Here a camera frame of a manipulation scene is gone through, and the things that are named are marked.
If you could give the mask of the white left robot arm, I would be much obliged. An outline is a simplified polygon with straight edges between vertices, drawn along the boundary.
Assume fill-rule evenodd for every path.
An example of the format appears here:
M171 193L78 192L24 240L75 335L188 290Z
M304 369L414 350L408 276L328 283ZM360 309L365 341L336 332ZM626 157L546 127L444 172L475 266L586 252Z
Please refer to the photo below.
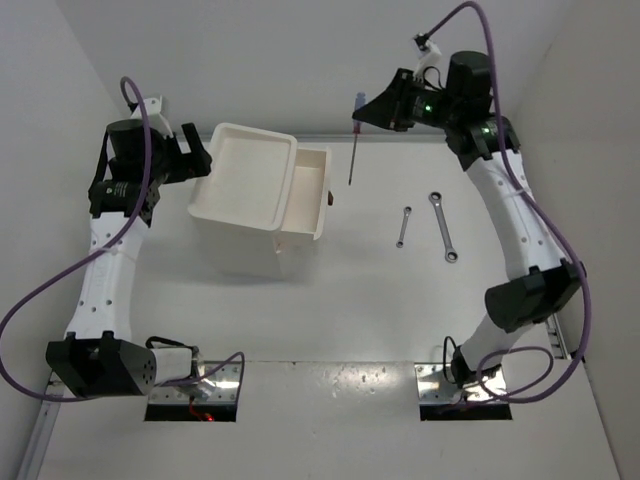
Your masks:
M106 128L88 190L91 261L80 298L61 341L45 358L77 398L147 395L158 385L192 381L197 349L176 341L159 347L132 340L131 297L138 255L165 184L207 176L211 156L194 124L182 127L189 146L151 129L141 119Z

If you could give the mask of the white top drawer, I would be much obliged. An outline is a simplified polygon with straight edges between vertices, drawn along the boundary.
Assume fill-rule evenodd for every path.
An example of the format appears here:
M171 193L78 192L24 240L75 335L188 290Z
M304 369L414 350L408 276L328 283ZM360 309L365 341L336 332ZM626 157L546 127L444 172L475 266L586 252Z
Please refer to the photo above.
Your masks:
M332 153L329 148L297 151L292 185L278 244L306 247L319 240L329 206Z

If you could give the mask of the metal base plate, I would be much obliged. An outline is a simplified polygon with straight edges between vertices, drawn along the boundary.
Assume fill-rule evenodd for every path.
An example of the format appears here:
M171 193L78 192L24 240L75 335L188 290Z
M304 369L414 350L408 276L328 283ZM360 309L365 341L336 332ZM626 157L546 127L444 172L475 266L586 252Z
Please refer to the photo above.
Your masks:
M242 363L232 361L218 367L213 361L203 361L197 367L198 374L205 374L209 370L215 372L190 386L171 387L157 386L149 397L148 404L152 406L187 406L189 400L197 406L232 406L238 400L238 390L241 386Z
M498 395L507 393L506 382L501 368L482 378L486 388L477 380L458 387L445 378L441 363L416 363L414 365L419 404L429 407L444 407L465 402L488 402L490 390Z

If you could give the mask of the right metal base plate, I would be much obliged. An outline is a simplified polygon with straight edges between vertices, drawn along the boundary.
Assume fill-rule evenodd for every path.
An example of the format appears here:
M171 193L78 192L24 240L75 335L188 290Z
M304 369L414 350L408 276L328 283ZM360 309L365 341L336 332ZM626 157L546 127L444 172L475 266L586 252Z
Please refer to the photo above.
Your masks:
M488 402L490 390L498 395L507 393L506 382L501 368L482 378L486 388L477 380L458 387L445 378L441 363L416 363L414 365L419 404L429 407L444 407L465 402Z

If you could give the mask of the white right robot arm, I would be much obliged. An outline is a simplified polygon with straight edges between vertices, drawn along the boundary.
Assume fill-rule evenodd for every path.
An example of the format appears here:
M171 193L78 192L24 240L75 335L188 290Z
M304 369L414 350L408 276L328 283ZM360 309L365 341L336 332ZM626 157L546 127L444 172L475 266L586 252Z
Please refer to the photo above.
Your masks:
M528 189L519 139L498 112L491 57L454 53L438 86L427 78L436 60L429 54L416 70L398 69L382 93L356 103L352 119L395 132L417 124L442 130L489 213L507 280L485 292L484 318L454 350L449 371L463 386L494 372L526 332L585 291L586 274Z

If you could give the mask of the long silver ratchet wrench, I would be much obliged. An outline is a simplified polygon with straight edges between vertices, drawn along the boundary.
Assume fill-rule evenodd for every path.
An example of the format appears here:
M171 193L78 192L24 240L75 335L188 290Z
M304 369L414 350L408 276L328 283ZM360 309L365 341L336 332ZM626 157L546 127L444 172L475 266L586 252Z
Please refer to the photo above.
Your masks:
M450 232L448 229L448 225L447 225L444 210L443 210L441 193L437 191L431 192L429 194L429 201L434 208L436 220L437 220L441 237L443 240L445 260L451 264L456 263L458 261L459 256L451 240Z

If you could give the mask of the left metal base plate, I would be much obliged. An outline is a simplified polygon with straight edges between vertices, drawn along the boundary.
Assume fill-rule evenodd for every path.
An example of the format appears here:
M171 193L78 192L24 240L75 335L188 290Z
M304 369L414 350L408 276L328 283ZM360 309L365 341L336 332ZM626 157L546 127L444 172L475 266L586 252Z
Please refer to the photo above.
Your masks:
M189 400L197 406L232 406L238 400L238 390L241 386L242 363L232 361L218 367L213 361L203 361L197 367L198 374L205 374L209 370L215 372L190 386L171 387L157 386L149 397L148 404L152 406L187 406Z

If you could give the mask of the blue handle screwdriver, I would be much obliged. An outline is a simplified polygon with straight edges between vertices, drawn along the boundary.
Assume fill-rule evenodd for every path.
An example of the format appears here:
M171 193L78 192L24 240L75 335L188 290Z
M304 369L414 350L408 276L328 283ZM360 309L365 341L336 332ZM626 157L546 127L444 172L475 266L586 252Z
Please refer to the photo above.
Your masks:
M365 104L366 104L366 94L364 92L358 92L356 94L356 98L355 98L355 101L354 101L354 110L355 111L359 110ZM354 175L354 169L355 169L355 160L356 160L356 153L357 153L357 144L358 144L359 135L361 133L361 122L359 120L354 120L353 121L352 133L353 133L353 145L352 145L352 153L351 153L349 176L348 176L348 185L349 186L351 186L352 182L353 182L353 175Z

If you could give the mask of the white drawer cabinet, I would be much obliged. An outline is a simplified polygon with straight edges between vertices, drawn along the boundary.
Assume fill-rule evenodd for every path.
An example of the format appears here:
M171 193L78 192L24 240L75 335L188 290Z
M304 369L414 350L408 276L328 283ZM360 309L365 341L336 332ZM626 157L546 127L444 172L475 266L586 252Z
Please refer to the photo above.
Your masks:
M211 172L199 178L188 213L204 259L217 272L284 277L278 237L292 187L298 142L232 123L217 125Z

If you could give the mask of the short silver wrench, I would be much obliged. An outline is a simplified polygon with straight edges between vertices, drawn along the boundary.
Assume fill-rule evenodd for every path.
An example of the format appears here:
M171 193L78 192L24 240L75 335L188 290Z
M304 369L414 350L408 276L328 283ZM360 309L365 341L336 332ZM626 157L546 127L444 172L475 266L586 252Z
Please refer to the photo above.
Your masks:
M411 213L412 213L412 207L411 206L405 206L404 209L403 209L402 224L401 224L398 240L396 242L396 247L397 248L403 248L404 247L404 239L405 239L406 230L407 230L407 226L408 226L408 222L409 222L409 218L410 218Z

